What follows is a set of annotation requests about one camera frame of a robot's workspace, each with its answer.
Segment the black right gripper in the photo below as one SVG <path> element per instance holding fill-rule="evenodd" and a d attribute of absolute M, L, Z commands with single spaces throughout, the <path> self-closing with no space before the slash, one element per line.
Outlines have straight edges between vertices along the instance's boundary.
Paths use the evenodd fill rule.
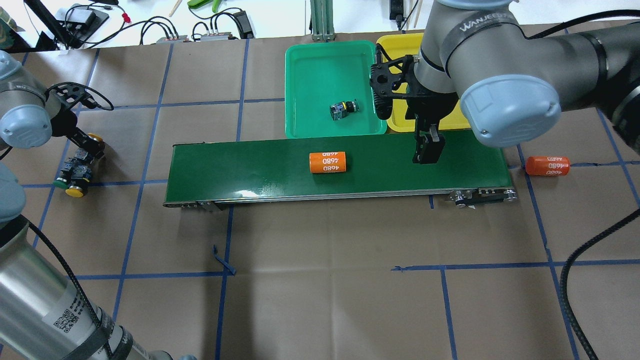
<path fill-rule="evenodd" d="M 387 120 L 393 113 L 393 100 L 407 104 L 406 114 L 416 120 L 414 130 L 414 164 L 436 164 L 441 158 L 446 140 L 438 130 L 441 120 L 448 116 L 458 102 L 455 92 L 438 92 L 424 87 L 416 77 L 417 63 L 412 55 L 383 60 L 382 54 L 375 55 L 375 63 L 370 66 L 370 86 L 374 98 L 374 110 L 378 118 Z"/>

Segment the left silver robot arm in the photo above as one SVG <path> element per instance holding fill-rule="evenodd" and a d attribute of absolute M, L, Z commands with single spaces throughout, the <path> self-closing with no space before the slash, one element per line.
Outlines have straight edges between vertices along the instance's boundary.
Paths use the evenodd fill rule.
<path fill-rule="evenodd" d="M 101 137 L 77 126 L 74 107 L 112 111 L 95 100 L 96 89 L 77 82 L 44 86 L 23 64 L 1 52 L 1 148 L 29 150 L 53 137 L 78 146 L 55 184 L 80 197 L 92 178 L 90 164 L 103 157 Z M 50 239 L 23 214 L 25 188 L 1 165 L 1 344 L 26 360 L 169 360 L 148 351 L 132 333 L 87 297 Z"/>

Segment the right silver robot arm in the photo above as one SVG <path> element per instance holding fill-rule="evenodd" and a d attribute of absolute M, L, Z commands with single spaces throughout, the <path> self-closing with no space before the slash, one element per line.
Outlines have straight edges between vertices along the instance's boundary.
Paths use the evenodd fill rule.
<path fill-rule="evenodd" d="M 456 104 L 476 139 L 508 148 L 548 132 L 562 112 L 595 107 L 639 151 L 639 23 L 526 36 L 508 0 L 436 0 L 416 55 L 382 61 L 375 48 L 370 86 L 387 119 L 393 100 L 414 119 L 413 162 L 435 164 L 446 144 L 441 120 Z"/>

